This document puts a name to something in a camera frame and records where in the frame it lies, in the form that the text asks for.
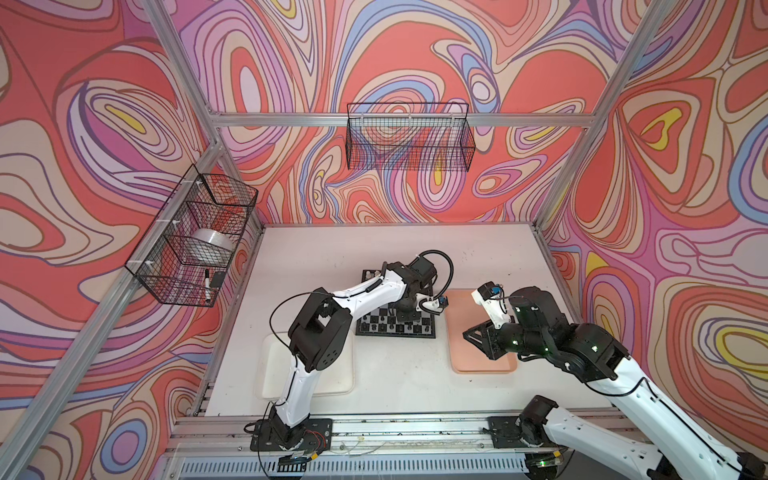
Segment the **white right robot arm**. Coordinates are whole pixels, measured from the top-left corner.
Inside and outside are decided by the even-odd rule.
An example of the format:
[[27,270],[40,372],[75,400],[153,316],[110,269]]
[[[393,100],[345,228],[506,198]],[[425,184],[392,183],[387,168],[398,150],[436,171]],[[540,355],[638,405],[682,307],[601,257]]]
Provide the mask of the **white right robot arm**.
[[487,282],[472,299],[489,318],[463,337],[488,359],[515,354],[521,362],[545,360],[608,399],[646,438],[628,440],[537,395],[517,416],[515,439],[567,447],[628,479],[766,478],[765,461],[716,440],[645,374],[619,340],[598,325],[569,322],[549,292],[531,286],[506,294]]

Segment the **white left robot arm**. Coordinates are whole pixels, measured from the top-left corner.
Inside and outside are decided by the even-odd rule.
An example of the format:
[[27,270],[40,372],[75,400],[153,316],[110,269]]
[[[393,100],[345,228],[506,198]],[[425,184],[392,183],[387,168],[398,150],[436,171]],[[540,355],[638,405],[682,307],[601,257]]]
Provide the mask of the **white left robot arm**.
[[288,450],[313,436],[307,430],[320,375],[343,353],[357,320],[390,305],[406,313],[442,312],[447,303],[434,290],[438,272],[427,255],[408,263],[385,262],[377,274],[345,290],[319,287],[303,294],[306,300],[287,332],[288,377],[254,433],[259,440]]

